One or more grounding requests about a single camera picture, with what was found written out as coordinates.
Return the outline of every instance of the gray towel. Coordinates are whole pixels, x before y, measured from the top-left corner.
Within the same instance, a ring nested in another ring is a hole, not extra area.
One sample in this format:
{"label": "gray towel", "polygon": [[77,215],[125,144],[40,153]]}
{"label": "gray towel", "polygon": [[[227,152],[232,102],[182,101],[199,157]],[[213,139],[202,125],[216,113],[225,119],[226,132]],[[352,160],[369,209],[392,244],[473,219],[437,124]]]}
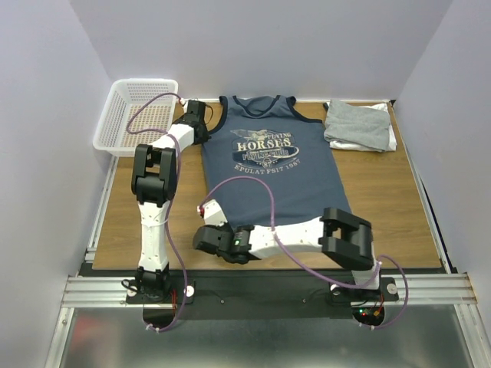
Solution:
{"label": "gray towel", "polygon": [[356,143],[382,152],[389,146],[390,116],[384,111],[331,100],[325,126],[324,138],[328,142]]}

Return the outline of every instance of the white paper under cloth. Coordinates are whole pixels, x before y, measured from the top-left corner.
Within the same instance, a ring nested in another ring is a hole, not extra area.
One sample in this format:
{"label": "white paper under cloth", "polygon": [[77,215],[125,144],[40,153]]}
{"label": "white paper under cloth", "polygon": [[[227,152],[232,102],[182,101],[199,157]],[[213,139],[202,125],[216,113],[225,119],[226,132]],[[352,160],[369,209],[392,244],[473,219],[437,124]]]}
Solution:
{"label": "white paper under cloth", "polygon": [[[373,106],[360,106],[360,107],[385,111],[386,113],[389,113],[389,110],[387,108],[386,103],[379,103],[379,104],[376,104]],[[362,146],[362,145],[356,144],[356,143],[341,142],[339,140],[332,140],[331,142],[329,142],[329,146],[335,150],[342,150],[343,149],[343,150],[351,150],[351,151],[375,151],[375,152],[379,152],[376,149],[372,149],[370,147]],[[387,151],[395,151],[396,148],[397,148],[396,135],[394,133],[394,128],[392,127],[392,124],[391,124],[389,126],[389,146],[387,148]]]}

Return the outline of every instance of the printed graphic on shirt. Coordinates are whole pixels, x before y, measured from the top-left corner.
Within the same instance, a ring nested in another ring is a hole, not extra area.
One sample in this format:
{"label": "printed graphic on shirt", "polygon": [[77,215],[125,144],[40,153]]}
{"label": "printed graphic on shirt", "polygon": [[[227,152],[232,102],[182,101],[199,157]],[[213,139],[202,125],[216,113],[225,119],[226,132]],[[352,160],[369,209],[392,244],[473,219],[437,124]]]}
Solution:
{"label": "printed graphic on shirt", "polygon": [[235,169],[248,174],[272,174],[292,169],[300,163],[300,149],[291,133],[273,130],[231,130],[237,135],[232,142]]}

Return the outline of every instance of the wooden board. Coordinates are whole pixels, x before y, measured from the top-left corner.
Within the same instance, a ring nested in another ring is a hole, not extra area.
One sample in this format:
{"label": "wooden board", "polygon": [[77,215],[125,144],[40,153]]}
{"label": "wooden board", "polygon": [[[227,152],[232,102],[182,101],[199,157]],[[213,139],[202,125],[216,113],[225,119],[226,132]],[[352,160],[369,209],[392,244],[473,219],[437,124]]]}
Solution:
{"label": "wooden board", "polygon": [[[321,103],[297,103],[296,109],[310,118],[325,119]],[[214,103],[211,129],[222,113]],[[182,113],[176,109],[176,115]],[[400,139],[394,112],[390,109],[397,138],[397,151],[368,153],[333,150],[353,213],[372,222],[375,251],[396,258],[403,267],[439,267],[433,239],[420,202],[414,178]],[[130,190],[133,159],[119,159],[107,211],[97,246],[93,269],[135,269],[140,258],[140,212]],[[170,231],[189,269],[297,268],[288,257],[278,255],[246,265],[226,263],[192,248],[195,231],[203,225],[196,206],[206,194],[201,147],[183,153],[183,169],[170,214]],[[319,253],[297,254],[313,268],[338,268]],[[171,268],[179,262],[169,247]],[[393,267],[387,262],[385,267]]]}

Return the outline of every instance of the navy tank top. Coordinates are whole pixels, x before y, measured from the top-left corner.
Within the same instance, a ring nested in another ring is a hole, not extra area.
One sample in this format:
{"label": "navy tank top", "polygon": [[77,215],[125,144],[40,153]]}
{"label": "navy tank top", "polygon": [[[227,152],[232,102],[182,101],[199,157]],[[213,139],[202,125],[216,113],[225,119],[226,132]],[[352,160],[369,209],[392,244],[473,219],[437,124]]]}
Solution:
{"label": "navy tank top", "polygon": [[[220,97],[220,103],[220,121],[203,144],[208,190],[232,176],[263,180],[275,197],[276,225],[314,219],[326,207],[351,211],[322,121],[296,111],[294,97]],[[257,182],[229,182],[213,198],[232,227],[270,224],[269,196]]]}

